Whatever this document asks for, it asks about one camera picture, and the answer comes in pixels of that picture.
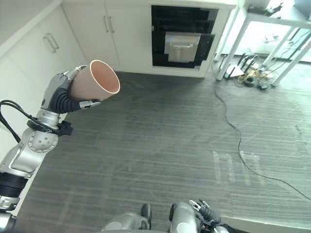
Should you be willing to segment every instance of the table leg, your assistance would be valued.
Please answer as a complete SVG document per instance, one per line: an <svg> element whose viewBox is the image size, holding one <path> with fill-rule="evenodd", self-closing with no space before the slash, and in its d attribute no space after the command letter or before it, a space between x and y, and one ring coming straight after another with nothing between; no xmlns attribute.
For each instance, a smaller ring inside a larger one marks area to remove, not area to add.
<svg viewBox="0 0 311 233"><path fill-rule="evenodd" d="M280 81L284 78L285 75L300 61L300 59L308 52L308 50L311 48L311 40L307 43L305 48L296 56L295 59L292 60L292 62L286 67L286 69L278 76L277 79L274 80L274 82L271 84L272 86L278 86Z"/></svg>
<svg viewBox="0 0 311 233"><path fill-rule="evenodd" d="M228 69L228 66L230 65L230 61L231 61L235 51L237 50L239 43L243 38L244 33L246 32L246 29L247 29L249 23L250 23L250 17L247 16L242 27L241 27L241 29L240 29L240 31L239 31L238 37L234 41L234 44L230 50L230 53L228 54L228 56L226 58L225 64L224 64L223 68L220 70L220 72L216 78L217 80L221 80L223 78L226 70Z"/></svg>
<svg viewBox="0 0 311 233"><path fill-rule="evenodd" d="M234 9L234 12L233 12L233 15L232 15L232 18L230 19L231 21L229 22L228 24L228 30L226 32L226 34L224 35L224 39L221 41L221 43L219 44L218 46L218 50L217 50L217 53L216 53L216 56L214 58L214 61L215 62L218 62L219 61L219 58L220 56L222 55L222 51L224 49L224 46L225 46L225 43L230 35L230 32L231 32L231 29L233 27L233 24L238 16L238 13L239 13L239 6L237 6L235 9Z"/></svg>
<svg viewBox="0 0 311 233"><path fill-rule="evenodd" d="M276 54L276 52L281 48L281 46L284 44L284 42L287 40L287 38L289 37L289 35L293 32L293 30L296 27L291 27L287 33L284 35L284 37L281 39L281 41L277 44L277 46L275 46L272 50L272 52L269 54L269 56L266 58L266 60L264 60L264 62L262 63L263 66L267 66L272 58L274 57L274 55Z"/></svg>

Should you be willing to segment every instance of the black cable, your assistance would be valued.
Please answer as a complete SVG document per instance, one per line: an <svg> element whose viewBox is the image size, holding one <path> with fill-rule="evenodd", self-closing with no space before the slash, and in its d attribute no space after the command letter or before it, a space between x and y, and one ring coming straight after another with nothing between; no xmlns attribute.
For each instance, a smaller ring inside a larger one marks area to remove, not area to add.
<svg viewBox="0 0 311 233"><path fill-rule="evenodd" d="M303 194L301 191L299 191L297 188L295 188L294 186L292 186L291 184L289 184L288 182L282 180L282 179L278 179L278 178L274 178L274 177L269 177L269 176L265 176L265 175L262 175L262 174L259 174L255 171L253 171L248 165L247 163L245 162L245 160L242 158L241 156L241 150L240 150L240 145L241 145L241 141L242 141L242 133L241 131L236 127L234 126L232 123L230 123L230 121L228 120L227 118L227 110L228 110L228 106L226 104L226 102L221 98L219 97L219 95L217 94L217 91L216 91L216 84L214 85L214 92L215 92L215 95L216 97L223 103L223 105L225 106L225 120L226 122L236 131L239 133L240 135L240 140L239 140L239 144L238 144L238 155L242 161L242 163L244 164L244 166L252 173L254 173L255 175L258 175L258 176L261 176L263 178L266 178L266 179L269 179L269 180L274 180L274 181L279 181L279 182L282 182L286 185L288 185L289 187L291 187L293 190L295 190L297 193L299 193L300 195L304 196L306 199L310 200L311 201L311 198L309 198L308 196L306 196L305 194Z"/></svg>
<svg viewBox="0 0 311 233"><path fill-rule="evenodd" d="M14 139L19 143L20 142L20 137L17 135L17 133L11 128L11 126L9 125L9 123L5 120L5 118L3 117L2 113L1 113L1 104L0 104L0 122L11 132L11 134L13 135Z"/></svg>
<svg viewBox="0 0 311 233"><path fill-rule="evenodd" d="M11 100L3 100L0 102L0 122L2 124L5 125L5 127L12 133L14 139L17 141L17 142L20 142L20 137L16 134L16 132L10 127L10 125L8 124L8 122L6 121L6 119L3 117L2 113L1 113L1 106L2 105L7 105L7 106L10 106L10 107L13 107L15 108L16 110L18 110L19 112L21 112L24 116L26 116L28 119L30 119L31 121L33 121L34 123L42 126L43 128L45 128L47 130L48 133L54 133L54 134L57 134L57 135L60 135L59 134L59 131L56 130L56 129L53 129L43 123L41 123L40 121L37 120L37 118L33 117L32 115L30 114L27 114L22 108L21 106L19 106L17 103L15 103L14 101L11 101Z"/></svg>

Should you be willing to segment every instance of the cabinet door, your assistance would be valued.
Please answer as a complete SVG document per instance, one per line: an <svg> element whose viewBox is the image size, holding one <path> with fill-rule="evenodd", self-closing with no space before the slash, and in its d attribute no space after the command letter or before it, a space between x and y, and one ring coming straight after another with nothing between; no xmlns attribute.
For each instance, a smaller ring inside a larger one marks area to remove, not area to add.
<svg viewBox="0 0 311 233"><path fill-rule="evenodd" d="M63 3L63 8L87 62L98 59L117 68L119 62L103 0Z"/></svg>
<svg viewBox="0 0 311 233"><path fill-rule="evenodd" d="M40 28L35 26L5 55L11 58L31 79L32 85L41 91L45 91L55 74L66 70L48 40L43 37Z"/></svg>
<svg viewBox="0 0 311 233"><path fill-rule="evenodd" d="M120 66L138 71L152 66L151 2L105 0Z"/></svg>
<svg viewBox="0 0 311 233"><path fill-rule="evenodd" d="M66 70L86 64L84 55L61 6L46 16L39 23L39 27L56 48L56 55Z"/></svg>

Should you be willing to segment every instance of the cabinet handle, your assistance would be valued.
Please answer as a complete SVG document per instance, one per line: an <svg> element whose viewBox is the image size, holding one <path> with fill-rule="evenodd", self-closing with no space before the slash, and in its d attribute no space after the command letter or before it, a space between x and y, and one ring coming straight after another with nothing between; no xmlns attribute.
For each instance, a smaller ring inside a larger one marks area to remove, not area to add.
<svg viewBox="0 0 311 233"><path fill-rule="evenodd" d="M105 28L106 28L106 32L108 32L108 28L107 28L107 24L106 24L106 16L104 16L104 24L105 24Z"/></svg>
<svg viewBox="0 0 311 233"><path fill-rule="evenodd" d="M115 31L113 30L113 27L112 27L111 16L109 16L109 23L110 23L111 32L114 33Z"/></svg>
<svg viewBox="0 0 311 233"><path fill-rule="evenodd" d="M56 49L53 47L53 45L52 45L52 43L50 42L50 40L49 40L46 36L44 36L43 39L48 41L48 43L50 44L50 46L51 46L52 49L53 49L53 50L52 50L52 53L55 53L55 52L56 52Z"/></svg>
<svg viewBox="0 0 311 233"><path fill-rule="evenodd" d="M56 40L54 39L54 36L53 36L51 33L47 33L47 36L48 36L48 35L53 39L53 41L54 41L54 43L55 43L55 45L56 45L56 48L55 48L55 49L56 49L56 50L59 49L59 46L58 46Z"/></svg>

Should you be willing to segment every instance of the cup rim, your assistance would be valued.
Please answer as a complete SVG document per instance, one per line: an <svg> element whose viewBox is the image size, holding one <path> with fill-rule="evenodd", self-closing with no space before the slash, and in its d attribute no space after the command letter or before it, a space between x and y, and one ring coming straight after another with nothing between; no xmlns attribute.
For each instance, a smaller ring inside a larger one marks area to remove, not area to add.
<svg viewBox="0 0 311 233"><path fill-rule="evenodd" d="M92 69L91 69L93 62L101 62L101 63L104 63L104 64L113 72L113 74L115 75L115 77L117 78L117 81L118 81L118 90L117 90L117 91L115 91L115 92L108 91L108 90L106 90L105 88L103 88L103 87L98 83L98 81L95 79L95 77L94 77L94 75L93 75L93 72L92 72ZM97 83L97 85L98 85L101 89L103 89L104 91L106 91L106 92L108 92L108 93L110 93L110 94L117 94L117 93L120 91L120 81L119 81L119 78L118 78L118 76L116 75L115 71L114 71L106 62L103 62L103 61L101 61L101 60L93 60L93 61L91 61L90 64L89 64L89 70L90 70L90 72L91 72L91 74L92 74L93 80Z"/></svg>

